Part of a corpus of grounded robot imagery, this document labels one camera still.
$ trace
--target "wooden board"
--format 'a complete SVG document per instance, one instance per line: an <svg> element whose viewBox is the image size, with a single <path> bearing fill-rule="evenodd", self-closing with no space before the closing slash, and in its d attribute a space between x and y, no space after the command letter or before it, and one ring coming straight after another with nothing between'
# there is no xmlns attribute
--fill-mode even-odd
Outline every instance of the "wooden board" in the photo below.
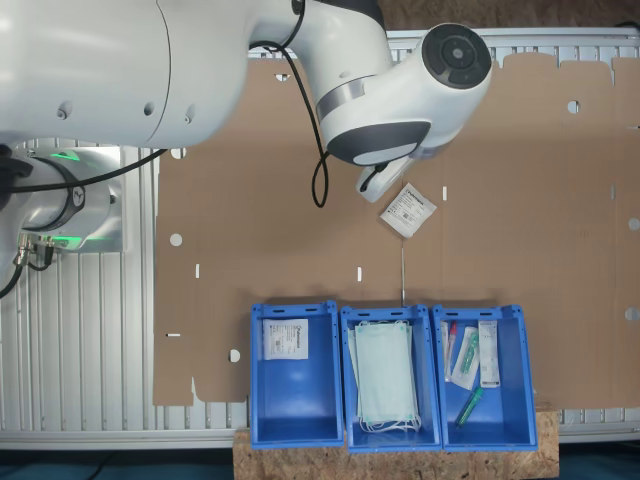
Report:
<svg viewBox="0 0 640 480"><path fill-rule="evenodd" d="M252 450L248 430L236 432L236 480L525 479L560 475L558 412L540 411L537 452L381 453L343 448Z"/></svg>

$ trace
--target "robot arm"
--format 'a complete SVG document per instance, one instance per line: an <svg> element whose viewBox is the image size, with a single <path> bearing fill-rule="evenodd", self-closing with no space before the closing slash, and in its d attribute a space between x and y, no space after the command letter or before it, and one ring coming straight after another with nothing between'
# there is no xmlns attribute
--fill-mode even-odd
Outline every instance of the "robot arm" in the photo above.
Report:
<svg viewBox="0 0 640 480"><path fill-rule="evenodd" d="M0 0L6 47L0 144L14 148L47 137L148 148L200 143L224 125L240 98L247 47L285 42L302 6L301 0ZM354 165L378 166L365 169L357 186L370 201L417 158L456 136L491 73L482 40L457 25L432 29L394 66L377 0L306 0L290 48L307 74L327 150ZM33 167L30 176L15 177L15 186L65 181L51 165L13 158ZM2 185L0 272L20 231L77 235L83 224L86 237L87 226L93 229L109 208L105 186L83 192L88 205L107 203L91 216L96 222L87 212L80 222L78 212L76 221L65 216L73 192L3 199Z"/></svg>

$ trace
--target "cardboard sheet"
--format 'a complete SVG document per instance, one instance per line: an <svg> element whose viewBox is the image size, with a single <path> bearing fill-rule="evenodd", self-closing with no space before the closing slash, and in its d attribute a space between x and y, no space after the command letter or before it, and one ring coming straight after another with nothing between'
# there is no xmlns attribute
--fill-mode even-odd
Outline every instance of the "cardboard sheet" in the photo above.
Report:
<svg viewBox="0 0 640 480"><path fill-rule="evenodd" d="M162 158L156 405L191 405L192 377L203 401L246 399L253 303L400 298L401 240L378 216L401 185L371 205L355 192L360 169L330 158L329 199L316 208L318 151L295 80L279 81L282 73L286 63L251 62L227 126L183 159ZM170 243L176 233L179 247Z"/></svg>
<svg viewBox="0 0 640 480"><path fill-rule="evenodd" d="M407 304L521 304L537 401L557 408L640 405L640 61L614 67L615 87L604 63L507 57L462 134L403 179L438 207L404 241ZM368 204L359 169L330 159L318 210L309 120L293 78L275 78L288 72L251 62L229 124L162 159L156 405L191 405L192 378L200 400L245 399L252 303L400 303L403 240L378 216L402 185Z"/></svg>

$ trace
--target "blue storage bin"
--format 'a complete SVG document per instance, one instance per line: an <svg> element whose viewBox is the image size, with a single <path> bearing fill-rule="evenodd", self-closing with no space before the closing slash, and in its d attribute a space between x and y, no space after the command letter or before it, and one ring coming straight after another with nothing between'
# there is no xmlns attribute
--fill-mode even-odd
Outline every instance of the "blue storage bin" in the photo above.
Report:
<svg viewBox="0 0 640 480"><path fill-rule="evenodd" d="M263 321L308 319L307 360L264 360ZM251 309L251 446L344 445L335 302Z"/></svg>
<svg viewBox="0 0 640 480"><path fill-rule="evenodd" d="M360 428L357 416L358 388L349 354L347 332L353 330L362 321L373 323L397 320L406 320L413 327L411 359L422 426L417 432L396 430L368 433ZM345 307L340 311L340 325L349 453L441 450L438 396L427 307L424 305L376 309Z"/></svg>
<svg viewBox="0 0 640 480"><path fill-rule="evenodd" d="M510 305L454 309L438 305L431 310L431 316L437 350L436 369L444 449L450 452L537 450L536 412L522 308ZM462 428L457 428L455 421L473 390L468 391L444 381L440 320L455 320L458 325L451 358L453 365L458 358L466 327L477 327L478 320L498 321L500 387L483 389L481 400ZM480 369L473 388L479 384Z"/></svg>

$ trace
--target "face mask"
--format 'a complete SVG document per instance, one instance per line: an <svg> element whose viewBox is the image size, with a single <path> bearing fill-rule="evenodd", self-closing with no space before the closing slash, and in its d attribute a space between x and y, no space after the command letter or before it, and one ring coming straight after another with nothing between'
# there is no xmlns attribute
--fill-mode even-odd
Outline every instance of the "face mask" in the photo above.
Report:
<svg viewBox="0 0 640 480"><path fill-rule="evenodd" d="M405 322L363 322L355 328L351 357L360 424L368 432L419 429L410 328Z"/></svg>

